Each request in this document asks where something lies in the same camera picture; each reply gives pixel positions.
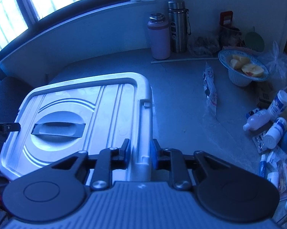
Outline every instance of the recessed handle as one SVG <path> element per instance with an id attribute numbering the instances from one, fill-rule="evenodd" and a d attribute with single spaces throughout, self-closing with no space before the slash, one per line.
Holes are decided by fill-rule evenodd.
<path id="1" fill-rule="evenodd" d="M 32 135 L 63 136 L 71 139 L 78 139 L 83 136 L 85 124 L 78 124 L 64 121 L 51 121 L 35 124 Z"/>

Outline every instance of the pink bottle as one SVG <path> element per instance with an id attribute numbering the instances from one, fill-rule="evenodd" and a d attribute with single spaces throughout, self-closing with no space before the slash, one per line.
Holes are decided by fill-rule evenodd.
<path id="1" fill-rule="evenodd" d="M 153 58 L 162 60 L 170 57 L 169 22 L 164 14 L 156 13 L 150 15 L 148 32 Z"/>

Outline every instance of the stainless steel thermos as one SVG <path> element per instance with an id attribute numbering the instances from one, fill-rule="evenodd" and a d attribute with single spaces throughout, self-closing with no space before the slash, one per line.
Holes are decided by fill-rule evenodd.
<path id="1" fill-rule="evenodd" d="M 187 15 L 189 10 L 185 8 L 183 0 L 168 1 L 168 7 L 171 51 L 185 52 L 187 50 Z"/>

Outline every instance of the screw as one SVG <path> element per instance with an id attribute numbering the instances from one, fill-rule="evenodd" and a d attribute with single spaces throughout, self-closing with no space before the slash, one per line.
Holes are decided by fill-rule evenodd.
<path id="1" fill-rule="evenodd" d="M 107 183 L 103 180 L 94 181 L 92 183 L 93 188 L 95 189 L 104 189 L 107 186 Z"/>
<path id="2" fill-rule="evenodd" d="M 191 187 L 191 184 L 188 181 L 178 181 L 175 183 L 177 189 L 186 190 Z"/>

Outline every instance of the bowl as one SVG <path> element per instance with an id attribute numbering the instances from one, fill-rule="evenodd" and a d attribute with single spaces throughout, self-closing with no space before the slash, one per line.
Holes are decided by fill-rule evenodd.
<path id="1" fill-rule="evenodd" d="M 241 70 L 235 70 L 233 69 L 229 63 L 232 60 L 232 55 L 239 55 L 239 56 L 244 56 L 247 57 L 251 60 L 251 62 L 255 65 L 259 65 L 260 67 L 263 68 L 263 76 L 261 77 L 250 77 L 246 74 L 244 74 Z M 258 59 L 256 59 L 254 56 L 249 55 L 248 53 L 241 52 L 238 50 L 232 50 L 232 49 L 227 49 L 227 50 L 221 50 L 218 54 L 220 62 L 228 69 L 228 77 L 231 80 L 231 82 L 239 87 L 245 87 L 248 84 L 250 84 L 252 81 L 255 82 L 264 82 L 267 80 L 269 77 L 269 71 L 263 65 Z"/>

